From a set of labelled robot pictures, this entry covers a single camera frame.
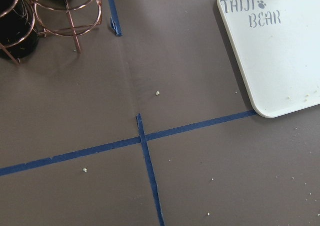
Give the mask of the white bear tray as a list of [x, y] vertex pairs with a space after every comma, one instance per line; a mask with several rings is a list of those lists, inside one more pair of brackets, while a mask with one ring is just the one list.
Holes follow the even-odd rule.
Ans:
[[217, 0], [253, 109], [275, 118], [320, 103], [320, 0]]

